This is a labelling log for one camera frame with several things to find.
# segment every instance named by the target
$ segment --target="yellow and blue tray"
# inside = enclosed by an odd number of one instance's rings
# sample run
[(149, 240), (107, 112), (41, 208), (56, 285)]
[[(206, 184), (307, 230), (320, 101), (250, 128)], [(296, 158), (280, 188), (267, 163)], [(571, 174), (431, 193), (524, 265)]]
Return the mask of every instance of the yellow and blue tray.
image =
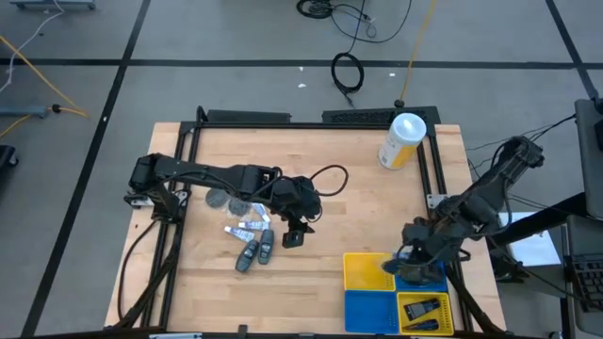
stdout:
[[(377, 334), (452, 335), (454, 326), (446, 293), (446, 278), (441, 283), (410, 285), (383, 271), (382, 263), (392, 257), (392, 253), (344, 254), (345, 330)], [(404, 305), (433, 298), (440, 301), (440, 307), (414, 321), (400, 311)], [(438, 330), (404, 330), (407, 326), (429, 319), (438, 321)]]

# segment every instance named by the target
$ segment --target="wooden table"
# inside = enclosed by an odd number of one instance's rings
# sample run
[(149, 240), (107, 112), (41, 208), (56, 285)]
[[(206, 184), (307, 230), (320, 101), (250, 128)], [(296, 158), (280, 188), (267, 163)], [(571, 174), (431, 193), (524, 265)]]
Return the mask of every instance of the wooden table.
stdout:
[[(149, 153), (173, 155), (178, 128), (179, 123), (157, 123)], [(460, 128), (437, 125), (436, 131), (448, 192), (461, 193), (471, 184), (471, 178)], [(207, 206), (207, 188), (193, 187), (168, 330), (235, 332), (239, 324), (247, 324), (249, 332), (345, 333), (342, 254), (394, 251), (401, 242), (403, 224), (426, 214), (416, 155), (399, 171), (379, 164), (377, 151), (385, 133), (203, 129), (198, 163), (221, 167), (279, 166), (289, 176), (309, 176), (324, 166), (340, 164), (350, 172), (350, 180), (341, 194), (322, 199), (322, 219), (313, 225), (317, 232), (308, 234), (300, 248), (285, 250), (280, 245), (286, 223), (272, 218), (276, 232), (273, 256), (267, 266), (255, 263), (247, 274), (234, 270), (243, 242), (223, 230), (224, 226), (235, 226), (238, 219)], [(429, 145), (425, 148), (434, 185)], [(329, 170), (323, 174), (315, 180), (319, 190), (333, 191), (341, 185), (341, 172)], [(150, 223), (150, 215), (151, 208), (133, 212), (124, 253)], [(148, 282), (157, 230), (155, 226), (130, 258), (123, 287), (124, 310)], [(463, 263), (467, 289), (492, 321), (505, 328), (485, 242), (466, 240), (464, 249), (472, 254), (471, 261)], [(117, 284), (106, 316), (107, 325), (118, 320), (116, 291)], [(157, 323), (162, 296), (160, 287), (151, 324)], [(450, 297), (455, 327), (461, 330), (454, 291), (450, 291)]]

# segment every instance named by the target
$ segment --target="gray floor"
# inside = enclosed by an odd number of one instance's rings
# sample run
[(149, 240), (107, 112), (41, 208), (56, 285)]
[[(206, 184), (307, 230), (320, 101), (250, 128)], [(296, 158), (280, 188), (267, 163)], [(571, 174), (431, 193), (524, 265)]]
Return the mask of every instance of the gray floor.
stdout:
[[(597, 43), (603, 3), (555, 2), (583, 61), (603, 62), (603, 45)], [(25, 55), (121, 58), (141, 1), (97, 3), (96, 11), (69, 12), (51, 22)], [(294, 5), (293, 0), (152, 0), (133, 58), (330, 60), (349, 48), (350, 39), (330, 21), (303, 18)], [(379, 37), (396, 28), (405, 5), (367, 1)], [(428, 7), (429, 1), (415, 0), (395, 39), (357, 43), (353, 53), (360, 59), (407, 60)], [(46, 17), (2, 2), (0, 34), (19, 44)], [(355, 28), (349, 18), (337, 19), (345, 29)], [(9, 55), (0, 48), (0, 58)], [(544, 0), (440, 1), (417, 59), (572, 61)], [(114, 66), (40, 69), (91, 119), (66, 113), (30, 120), (2, 140), (19, 149), (21, 164), (0, 196), (0, 269), (5, 272), (0, 275), (0, 337), (21, 332), (117, 71)], [(344, 82), (355, 76), (354, 69), (338, 73)], [(406, 70), (366, 68), (366, 73), (365, 86), (352, 96), (355, 105), (392, 105)], [(603, 71), (589, 75), (603, 89)], [(460, 124), (466, 147), (473, 147), (569, 116), (573, 102), (585, 96), (575, 70), (421, 68), (413, 71), (406, 101), (437, 105), (442, 121)], [(25, 66), (16, 67), (13, 84), (0, 94), (0, 105), (52, 103), (62, 102)], [(102, 327), (131, 214), (122, 195), (134, 161), (146, 152), (155, 122), (192, 119), (197, 105), (287, 111), (294, 121), (319, 121), (323, 110), (348, 108), (324, 67), (129, 67), (37, 334)], [(0, 128), (11, 122), (0, 119)], [(575, 126), (567, 123), (539, 141), (546, 165), (528, 172), (513, 193), (549, 204), (580, 192)], [(469, 157), (478, 164), (493, 151)], [(532, 210), (519, 204), (513, 209)], [(543, 336), (561, 328), (557, 300), (517, 286), (500, 286), (499, 292), (510, 330)]]

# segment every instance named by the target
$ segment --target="white cylindrical container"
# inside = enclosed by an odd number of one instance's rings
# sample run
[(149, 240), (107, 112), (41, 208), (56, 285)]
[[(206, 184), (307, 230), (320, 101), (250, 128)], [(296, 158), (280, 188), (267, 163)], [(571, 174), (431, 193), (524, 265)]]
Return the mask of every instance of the white cylindrical container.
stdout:
[(390, 170), (399, 170), (413, 155), (427, 133), (425, 122), (412, 113), (398, 115), (389, 127), (379, 150), (379, 162)]

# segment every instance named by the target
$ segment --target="floor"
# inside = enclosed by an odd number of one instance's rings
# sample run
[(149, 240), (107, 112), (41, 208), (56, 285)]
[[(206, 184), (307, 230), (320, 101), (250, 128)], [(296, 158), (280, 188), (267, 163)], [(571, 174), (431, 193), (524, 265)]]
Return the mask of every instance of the floor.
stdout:
[[(367, 1), (378, 38), (397, 28), (407, 1)], [(32, 326), (38, 318), (30, 317), (25, 332), (103, 326), (131, 213), (122, 196), (155, 122), (191, 120), (197, 105), (284, 111), (293, 121), (320, 121), (323, 110), (349, 108), (328, 66), (351, 39), (329, 20), (302, 17), (295, 3), (97, 0), (97, 10), (68, 11), (24, 48), (90, 119), (30, 119), (2, 140), (17, 147), (21, 164), (0, 195), (0, 337), (24, 330), (57, 237), (69, 241), (45, 306), (35, 307), (43, 310), (39, 323)], [(363, 88), (351, 95), (356, 107), (387, 107), (399, 97), (429, 4), (415, 0), (390, 42), (356, 43), (352, 53), (371, 60)], [(461, 125), (467, 148), (567, 117), (593, 85), (603, 89), (602, 10), (597, 0), (440, 1), (405, 100), (437, 105), (443, 123)], [(47, 17), (3, 1), (0, 34), (18, 45)], [(352, 18), (336, 19), (355, 29)], [(9, 57), (0, 48), (3, 70)], [(337, 70), (344, 83), (354, 82), (355, 72)], [(0, 94), (0, 105), (53, 103), (65, 104), (26, 66), (15, 67), (12, 85)], [(0, 119), (0, 129), (13, 120)], [(573, 123), (539, 141), (546, 165), (529, 171), (513, 193), (551, 204), (580, 192)], [(477, 165), (493, 151), (468, 154)], [(513, 209), (533, 210), (515, 202)], [(511, 331), (543, 336), (561, 329), (557, 300), (518, 286), (499, 291)]]

